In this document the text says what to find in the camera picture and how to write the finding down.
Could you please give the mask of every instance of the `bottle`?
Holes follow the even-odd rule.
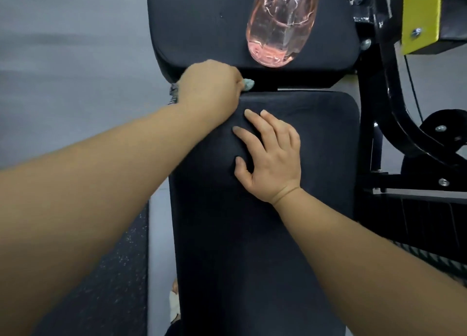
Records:
[[[255,0],[247,26],[250,54],[262,65],[282,67],[302,50],[318,0]]]

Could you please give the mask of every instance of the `hand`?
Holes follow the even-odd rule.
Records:
[[[216,127],[234,113],[243,90],[237,68],[214,60],[188,67],[178,81],[178,103],[201,111]]]
[[[233,132],[247,145],[254,163],[251,174],[245,161],[236,157],[235,176],[256,198],[275,205],[300,188],[300,136],[294,127],[266,110],[260,115],[245,110],[245,117],[260,131],[264,146],[246,129],[233,127]]]

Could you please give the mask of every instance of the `person's left hand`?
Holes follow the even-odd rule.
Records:
[[[214,127],[238,106],[243,78],[237,68],[214,60],[188,67],[178,81],[178,103],[202,113]]]

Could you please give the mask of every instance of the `cable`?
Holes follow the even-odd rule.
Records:
[[[404,59],[405,59],[405,66],[407,67],[407,73],[409,74],[409,80],[410,80],[410,85],[412,87],[413,97],[415,99],[415,104],[417,105],[418,115],[420,116],[420,120],[422,120],[422,123],[423,123],[422,111],[420,110],[420,105],[418,104],[418,98],[417,98],[417,94],[415,93],[415,87],[413,85],[413,80],[412,80],[412,74],[410,73],[409,62],[407,61],[406,55],[404,55]]]

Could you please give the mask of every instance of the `forearm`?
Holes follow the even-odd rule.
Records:
[[[355,336],[465,334],[467,293],[446,275],[301,189],[276,209]]]
[[[0,172],[0,328],[29,332],[212,128],[171,105]]]

